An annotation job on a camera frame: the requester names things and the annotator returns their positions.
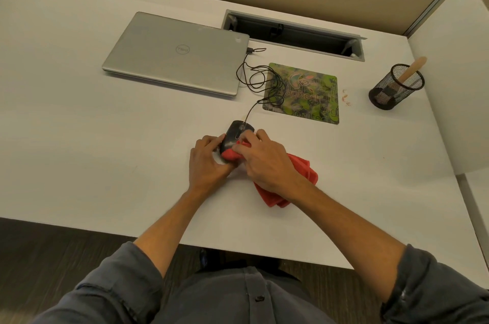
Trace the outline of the person's left forearm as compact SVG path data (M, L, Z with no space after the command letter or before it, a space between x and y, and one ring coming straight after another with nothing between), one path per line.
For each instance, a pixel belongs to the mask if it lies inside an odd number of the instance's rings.
M165 277L193 216L208 197L209 193L203 188L188 189L164 215L134 241L162 277Z

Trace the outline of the white side desk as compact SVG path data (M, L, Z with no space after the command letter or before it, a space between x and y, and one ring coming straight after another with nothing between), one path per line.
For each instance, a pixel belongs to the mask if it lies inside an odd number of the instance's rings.
M489 10L445 0L409 37L454 173L489 167Z

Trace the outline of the person's right forearm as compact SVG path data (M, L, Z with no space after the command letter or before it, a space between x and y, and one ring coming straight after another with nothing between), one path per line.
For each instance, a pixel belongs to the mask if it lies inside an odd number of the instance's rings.
M376 296L383 303L388 301L407 248L405 244L300 176L274 192L315 222Z

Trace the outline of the black mesh pen holder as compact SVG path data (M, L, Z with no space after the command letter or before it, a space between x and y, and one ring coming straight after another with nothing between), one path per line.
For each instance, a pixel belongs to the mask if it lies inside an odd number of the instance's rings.
M381 110L392 110L413 92L423 89L425 78L419 71L401 81L401 76L408 68L406 64L392 66L388 74L369 91L370 102Z

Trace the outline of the person's grey shirt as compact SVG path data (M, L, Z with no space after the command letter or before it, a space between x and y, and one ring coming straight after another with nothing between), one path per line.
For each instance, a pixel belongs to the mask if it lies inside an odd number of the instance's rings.
M302 284L255 267L199 272L161 308L163 278L124 243L32 324L335 324ZM382 324L489 324L489 291L408 245Z

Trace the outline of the person's right hand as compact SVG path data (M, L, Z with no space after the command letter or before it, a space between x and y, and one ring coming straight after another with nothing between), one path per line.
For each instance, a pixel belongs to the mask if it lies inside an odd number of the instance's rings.
M272 141L272 149L260 156L244 156L248 176L262 188L291 201L309 182L296 177L283 145Z

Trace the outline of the silver laptop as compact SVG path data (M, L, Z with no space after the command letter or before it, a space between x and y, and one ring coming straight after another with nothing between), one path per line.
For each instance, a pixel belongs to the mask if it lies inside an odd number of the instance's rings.
M234 97L248 42L247 34L136 12L102 69Z

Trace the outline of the green patterned mouse pad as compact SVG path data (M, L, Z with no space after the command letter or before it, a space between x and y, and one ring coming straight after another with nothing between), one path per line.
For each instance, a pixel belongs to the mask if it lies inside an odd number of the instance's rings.
M336 76L270 63L262 109L339 124Z

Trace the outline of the black computer mouse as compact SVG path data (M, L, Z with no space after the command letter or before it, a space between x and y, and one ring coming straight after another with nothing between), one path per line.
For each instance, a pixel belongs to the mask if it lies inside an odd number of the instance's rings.
M242 132L246 130L250 130L252 132L255 131L252 125L244 121L234 120L231 123L219 147L219 153L223 159L224 153L227 150L232 149L232 147L237 144L237 141L240 138Z

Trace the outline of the red cloth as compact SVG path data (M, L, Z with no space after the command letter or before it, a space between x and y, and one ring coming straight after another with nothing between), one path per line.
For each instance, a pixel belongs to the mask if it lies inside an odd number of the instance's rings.
M237 163L244 160L244 156L235 152L231 147L227 149L224 149L224 147L222 147L220 149L220 154L222 159L227 162ZM318 174L313 169L311 169L309 161L289 153L287 154L287 156L291 162L291 165L294 168L294 173L296 177L300 176L301 178L307 180L309 183L316 185L318 181ZM284 208L290 204L290 202L281 195L268 191L255 182L254 186L258 191L260 197L263 199L268 207L272 208L274 206L277 206L279 208Z

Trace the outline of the wooden stick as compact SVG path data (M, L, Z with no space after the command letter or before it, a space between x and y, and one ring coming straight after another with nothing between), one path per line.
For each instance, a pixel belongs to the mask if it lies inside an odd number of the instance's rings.
M421 69L427 62L426 56L421 56L417 58L397 79L400 84L404 84L413 74L415 74L419 69Z

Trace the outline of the person's left hand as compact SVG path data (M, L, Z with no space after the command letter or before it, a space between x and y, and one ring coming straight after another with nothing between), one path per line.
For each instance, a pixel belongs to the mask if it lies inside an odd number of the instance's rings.
M196 141L189 159L189 191L208 197L215 192L227 178L221 178L221 165L213 156L225 134L218 137L204 136Z

